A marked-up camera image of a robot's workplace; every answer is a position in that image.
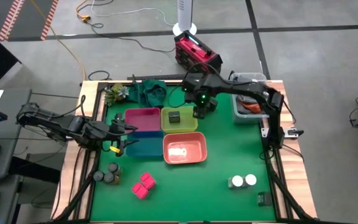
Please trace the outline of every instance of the gray concrete floor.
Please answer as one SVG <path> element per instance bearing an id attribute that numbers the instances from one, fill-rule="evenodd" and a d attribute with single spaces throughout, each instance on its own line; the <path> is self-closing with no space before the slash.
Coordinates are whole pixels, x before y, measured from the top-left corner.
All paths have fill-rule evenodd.
<path id="1" fill-rule="evenodd" d="M 60 1 L 52 22 L 57 34 L 91 34 L 74 13 L 76 1 Z M 358 1 L 351 0 L 258 0 L 252 1 L 259 27 L 358 25 Z M 98 8 L 119 12 L 141 7 L 159 7 L 167 21 L 176 21 L 174 0 L 115 0 Z M 116 17 L 95 17 L 103 32 L 169 30 L 162 15 L 139 12 Z M 242 0 L 196 0 L 194 22 L 200 29 L 250 27 Z M 271 78 L 284 80 L 291 108 L 304 129 L 301 150 L 313 200 L 322 220 L 358 223 L 358 129 L 349 124 L 349 112 L 358 96 L 358 30 L 262 33 L 262 44 Z M 197 35 L 222 55 L 222 76 L 229 71 L 261 72 L 252 34 Z M 173 36 L 137 37 L 148 47 L 170 50 Z M 115 80 L 135 74 L 184 73 L 173 53 L 142 50 L 136 43 L 111 39 L 73 39 L 64 43 L 83 62 L 87 73 L 107 70 Z M 4 45 L 25 65 L 5 87 L 29 86 L 36 92 L 76 96 L 81 71 L 65 49 L 54 40 L 5 42 Z M 32 100 L 55 111 L 68 111 L 76 100 L 33 96 Z M 22 135 L 33 137 L 33 133 Z M 31 153 L 50 153 L 57 145 L 19 142 L 18 151 L 28 146 Z M 25 208 L 21 215 L 36 213 L 39 221 L 47 211 Z M 30 220 L 21 219 L 21 223 Z"/>

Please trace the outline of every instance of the plastic bin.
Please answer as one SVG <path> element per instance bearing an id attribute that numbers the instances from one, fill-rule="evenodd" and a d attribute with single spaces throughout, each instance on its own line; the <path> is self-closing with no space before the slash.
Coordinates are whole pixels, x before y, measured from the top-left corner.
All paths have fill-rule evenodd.
<path id="1" fill-rule="evenodd" d="M 169 123 L 168 113 L 179 111 L 180 122 Z M 198 121 L 193 117 L 192 106 L 181 106 L 179 108 L 162 108 L 161 110 L 161 128 L 165 133 L 185 133 L 197 129 Z"/>
<path id="2" fill-rule="evenodd" d="M 125 110 L 125 122 L 138 127 L 138 130 L 136 131 L 159 131 L 160 109 L 127 109 Z"/>
<path id="3" fill-rule="evenodd" d="M 266 76 L 262 73 L 233 73 L 230 76 L 230 80 L 237 82 L 247 82 L 250 79 L 257 80 L 258 82 L 266 81 Z M 240 114 L 238 113 L 237 95 L 231 96 L 232 105 L 232 119 L 234 124 L 254 124 L 258 123 L 262 118 L 268 118 L 267 114 Z"/>
<path id="4" fill-rule="evenodd" d="M 139 140 L 126 147 L 127 156 L 131 157 L 162 157 L 162 131 L 135 131 L 128 134 L 128 140 Z"/>
<path id="5" fill-rule="evenodd" d="M 169 164 L 203 162 L 207 157 L 202 133 L 168 134 L 164 137 L 164 159 Z"/>

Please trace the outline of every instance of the small tray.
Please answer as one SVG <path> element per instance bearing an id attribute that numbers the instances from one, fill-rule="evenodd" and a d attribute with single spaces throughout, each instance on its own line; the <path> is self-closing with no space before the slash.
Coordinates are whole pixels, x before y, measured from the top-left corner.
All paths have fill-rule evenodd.
<path id="1" fill-rule="evenodd" d="M 202 133 L 168 134 L 163 140 L 163 155 L 169 164 L 203 162 L 206 159 L 206 141 Z"/>
<path id="2" fill-rule="evenodd" d="M 159 131 L 160 109 L 141 108 L 125 110 L 125 122 L 138 127 L 136 131 Z"/>
<path id="3" fill-rule="evenodd" d="M 139 140 L 126 147 L 127 156 L 162 157 L 162 131 L 135 131 L 128 135 L 128 140 Z"/>
<path id="4" fill-rule="evenodd" d="M 178 111 L 180 114 L 179 123 L 170 123 L 168 113 Z M 162 108 L 161 128 L 165 133 L 187 133 L 197 129 L 198 121 L 193 117 L 192 106 L 181 106 L 179 108 Z"/>

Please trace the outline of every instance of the wooden frame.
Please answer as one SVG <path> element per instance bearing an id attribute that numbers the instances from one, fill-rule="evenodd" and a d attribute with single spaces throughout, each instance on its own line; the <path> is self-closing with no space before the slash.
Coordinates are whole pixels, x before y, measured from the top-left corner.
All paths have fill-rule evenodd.
<path id="1" fill-rule="evenodd" d="M 180 83 L 181 80 L 167 80 L 166 83 Z M 104 108 L 104 93 L 101 93 L 99 91 L 98 93 L 98 87 L 100 87 L 99 84 L 105 83 L 132 83 L 132 81 L 127 80 L 116 80 L 116 81 L 84 81 L 81 91 L 80 91 L 80 97 L 82 95 L 86 96 L 86 100 L 84 102 L 84 111 L 86 116 L 93 116 L 98 121 L 102 120 L 103 117 L 103 108 Z M 280 91 L 285 96 L 285 101 L 288 104 L 287 95 L 285 93 L 284 84 L 280 80 L 271 80 L 267 81 L 267 85 L 271 86 L 272 88 L 275 88 L 276 90 Z M 97 96 L 99 95 L 100 102 L 96 102 Z M 98 107 L 97 114 L 94 114 L 94 111 L 96 109 L 96 106 Z M 281 125 L 283 128 L 290 128 L 293 127 L 293 120 L 290 112 L 286 107 L 283 107 L 282 113 L 281 113 Z M 297 140 L 285 140 L 284 144 L 287 146 L 290 146 L 297 151 L 300 152 L 299 143 Z M 77 162 L 77 166 L 74 167 L 76 156 L 78 154 L 78 151 L 80 148 L 76 145 L 75 142 L 69 142 L 67 147 L 67 152 L 65 156 L 65 162 L 63 163 L 62 168 L 62 178 L 60 184 L 61 187 L 61 193 L 60 193 L 60 202 L 57 207 L 57 212 L 54 217 L 59 216 L 63 209 L 68 205 L 69 203 L 69 195 L 71 190 L 71 182 L 74 178 L 74 185 L 72 187 L 72 194 L 71 197 L 74 196 L 76 191 L 78 190 L 78 186 L 80 183 L 80 177 L 81 177 L 81 171 L 82 167 L 85 163 L 85 150 L 82 150 L 79 152 L 79 159 Z M 306 176 L 305 167 L 303 165 L 302 158 L 299 157 L 299 155 L 294 154 L 291 151 L 285 150 L 283 148 L 280 151 L 280 158 L 282 161 L 282 168 L 285 175 L 285 180 L 287 183 L 287 188 L 291 192 L 291 194 L 294 196 L 296 201 L 303 207 L 306 213 L 311 215 L 312 217 L 316 217 L 316 210 L 314 209 L 314 203 L 313 199 L 311 197 L 310 187 L 308 183 L 308 179 Z M 88 161 L 88 168 L 87 173 L 90 171 L 91 166 L 93 165 L 94 160 L 94 152 L 90 154 L 89 161 Z M 278 189 L 277 186 L 275 186 L 276 192 L 277 192 L 277 199 L 278 199 L 278 205 L 280 208 L 280 216 L 282 218 L 287 218 L 287 211 L 285 210 L 285 203 L 283 196 L 281 194 L 281 191 Z M 85 218 L 86 217 L 86 208 L 88 204 L 89 199 L 89 193 L 90 188 L 86 190 L 84 193 L 81 204 L 79 207 L 79 213 L 78 218 Z M 55 197 L 55 203 L 53 205 L 53 210 L 55 210 L 57 206 L 57 198 L 58 198 L 58 192 Z"/>

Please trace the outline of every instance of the small black cube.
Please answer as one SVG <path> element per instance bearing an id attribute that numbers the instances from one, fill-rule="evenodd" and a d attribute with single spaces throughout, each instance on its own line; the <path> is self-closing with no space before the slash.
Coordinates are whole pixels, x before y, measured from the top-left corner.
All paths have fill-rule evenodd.
<path id="1" fill-rule="evenodd" d="M 179 123 L 180 122 L 180 113 L 179 111 L 168 112 L 169 123 Z"/>
<path id="2" fill-rule="evenodd" d="M 258 205 L 259 206 L 272 206 L 272 194 L 270 192 L 258 193 Z"/>

